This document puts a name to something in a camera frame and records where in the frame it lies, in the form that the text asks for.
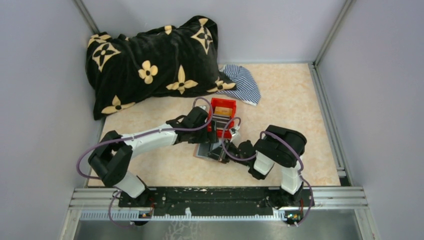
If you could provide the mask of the pink leather card holder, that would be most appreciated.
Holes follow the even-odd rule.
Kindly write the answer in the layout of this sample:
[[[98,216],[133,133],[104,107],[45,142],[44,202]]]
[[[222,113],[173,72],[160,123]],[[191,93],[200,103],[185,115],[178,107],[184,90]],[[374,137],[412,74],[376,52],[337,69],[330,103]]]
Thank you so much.
[[[222,142],[219,140],[216,143],[200,143],[196,146],[194,156],[196,158],[216,161],[220,160],[222,155]]]

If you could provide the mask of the red plastic bin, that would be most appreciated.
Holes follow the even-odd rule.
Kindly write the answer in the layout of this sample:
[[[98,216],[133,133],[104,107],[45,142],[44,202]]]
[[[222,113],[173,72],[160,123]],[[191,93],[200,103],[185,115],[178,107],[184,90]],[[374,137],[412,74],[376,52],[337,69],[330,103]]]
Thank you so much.
[[[225,139],[230,139],[232,137],[232,133],[230,129],[234,126],[235,122],[232,121],[224,131],[224,127],[226,124],[235,117],[237,103],[235,100],[224,99],[213,97],[210,100],[210,104],[212,106],[212,110],[209,110],[208,118],[212,119],[211,123],[207,126],[207,130],[211,132],[212,122],[215,121],[216,135],[218,138],[223,137]]]

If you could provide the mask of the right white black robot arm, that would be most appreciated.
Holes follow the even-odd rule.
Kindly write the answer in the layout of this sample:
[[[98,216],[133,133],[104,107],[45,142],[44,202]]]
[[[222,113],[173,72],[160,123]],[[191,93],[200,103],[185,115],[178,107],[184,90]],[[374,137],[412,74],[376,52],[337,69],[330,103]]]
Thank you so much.
[[[229,139],[218,142],[207,156],[221,163],[234,161],[248,167],[248,173],[257,180],[264,180],[275,165],[281,166],[281,199],[287,206],[295,206],[301,200],[304,168],[301,156],[305,152],[306,137],[289,128],[269,125],[265,133],[253,144],[246,140],[235,144]]]

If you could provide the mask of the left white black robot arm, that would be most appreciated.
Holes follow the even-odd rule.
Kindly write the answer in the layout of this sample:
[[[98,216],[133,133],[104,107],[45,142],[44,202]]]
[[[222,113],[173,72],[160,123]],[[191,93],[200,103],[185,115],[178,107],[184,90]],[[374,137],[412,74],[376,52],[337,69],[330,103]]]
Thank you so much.
[[[130,161],[162,147],[203,142],[208,137],[209,123],[208,112],[195,106],[187,115],[147,131],[118,134],[113,130],[92,150],[88,163],[106,187],[121,190],[136,206],[144,207],[149,203],[150,193],[147,185],[129,171]]]

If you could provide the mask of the gold striped credit card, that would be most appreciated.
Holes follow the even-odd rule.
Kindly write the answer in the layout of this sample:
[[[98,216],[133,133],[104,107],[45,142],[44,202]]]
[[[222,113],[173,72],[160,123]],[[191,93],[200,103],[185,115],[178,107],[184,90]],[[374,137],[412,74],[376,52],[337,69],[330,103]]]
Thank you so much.
[[[233,109],[230,107],[216,106],[214,109],[215,114],[231,115],[232,112],[233,112]]]

